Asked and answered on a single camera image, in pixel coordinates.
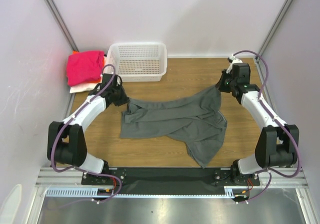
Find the grey t shirt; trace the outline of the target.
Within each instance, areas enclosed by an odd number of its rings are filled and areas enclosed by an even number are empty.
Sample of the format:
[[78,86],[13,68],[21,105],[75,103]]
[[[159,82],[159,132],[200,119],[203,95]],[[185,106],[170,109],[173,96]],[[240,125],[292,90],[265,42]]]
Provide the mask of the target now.
[[120,137],[167,136],[184,142],[188,155],[202,168],[224,144],[228,122],[220,112],[222,95],[215,86],[166,102],[130,99],[121,115]]

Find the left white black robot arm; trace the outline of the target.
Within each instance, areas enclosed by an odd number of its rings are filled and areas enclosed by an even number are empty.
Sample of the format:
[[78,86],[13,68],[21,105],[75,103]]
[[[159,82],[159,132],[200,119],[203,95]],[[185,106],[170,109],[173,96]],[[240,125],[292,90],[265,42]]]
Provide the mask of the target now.
[[85,131],[95,118],[110,105],[122,106],[129,101],[119,75],[103,74],[102,82],[88,93],[84,103],[63,121],[53,121],[48,128],[47,158],[56,172],[56,164],[69,165],[66,169],[76,168],[92,173],[99,184],[110,179],[109,164],[88,152]]

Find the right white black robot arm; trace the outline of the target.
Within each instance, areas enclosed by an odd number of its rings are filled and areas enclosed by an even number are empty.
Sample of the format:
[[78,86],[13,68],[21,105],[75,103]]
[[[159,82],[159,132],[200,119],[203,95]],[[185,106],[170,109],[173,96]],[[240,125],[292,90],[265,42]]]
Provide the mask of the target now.
[[219,91],[231,93],[260,128],[254,154],[233,162],[230,179],[234,184],[242,185],[249,175],[297,164],[297,170],[293,174],[281,174],[286,178],[295,177],[301,169],[299,129],[296,125],[287,124],[271,109],[258,86],[250,83],[250,70],[247,63],[236,58],[231,61],[228,69],[222,71],[216,84]]

